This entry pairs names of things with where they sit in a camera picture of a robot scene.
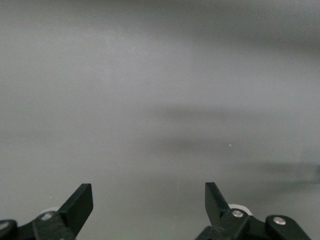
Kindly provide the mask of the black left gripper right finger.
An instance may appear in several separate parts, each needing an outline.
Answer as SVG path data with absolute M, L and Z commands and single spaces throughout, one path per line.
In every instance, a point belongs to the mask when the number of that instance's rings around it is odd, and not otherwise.
M 290 217 L 269 215 L 256 219 L 245 207 L 229 205 L 214 182 L 205 184 L 205 210 L 210 226 L 197 240 L 309 240 L 310 237 Z

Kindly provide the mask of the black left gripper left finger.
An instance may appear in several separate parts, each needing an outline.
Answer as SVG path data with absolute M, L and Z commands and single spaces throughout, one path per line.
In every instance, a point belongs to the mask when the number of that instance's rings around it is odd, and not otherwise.
M 42 212 L 18 226 L 13 219 L 0 221 L 2 240 L 75 240 L 93 210 L 92 185 L 81 184 L 57 210 Z

